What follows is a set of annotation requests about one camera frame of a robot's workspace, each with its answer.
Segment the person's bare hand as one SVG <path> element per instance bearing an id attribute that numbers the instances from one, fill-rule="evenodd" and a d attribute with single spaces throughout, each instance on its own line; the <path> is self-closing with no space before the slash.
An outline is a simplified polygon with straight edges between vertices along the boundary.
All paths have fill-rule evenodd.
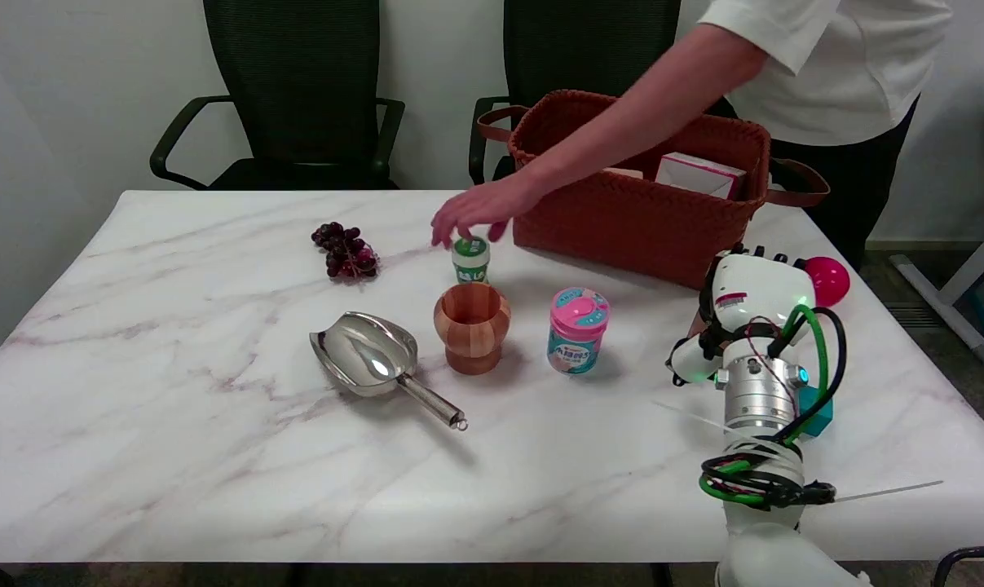
<path id="1" fill-rule="evenodd" d="M 430 245 L 450 248 L 454 235 L 473 237 L 473 227 L 489 226 L 488 240 L 499 241 L 506 224 L 528 212 L 547 191 L 524 174 L 481 183 L 449 198 L 433 216 Z"/>

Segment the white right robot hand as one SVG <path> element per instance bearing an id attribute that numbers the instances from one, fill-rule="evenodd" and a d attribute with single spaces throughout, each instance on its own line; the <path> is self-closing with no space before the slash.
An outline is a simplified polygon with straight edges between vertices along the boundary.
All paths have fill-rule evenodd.
<path id="1" fill-rule="evenodd" d="M 781 360 L 801 338 L 801 307 L 817 304 L 805 260 L 767 258 L 762 246 L 724 250 L 712 261 L 698 293 L 688 335 L 666 361 L 675 386 L 707 382 L 737 358 Z"/>

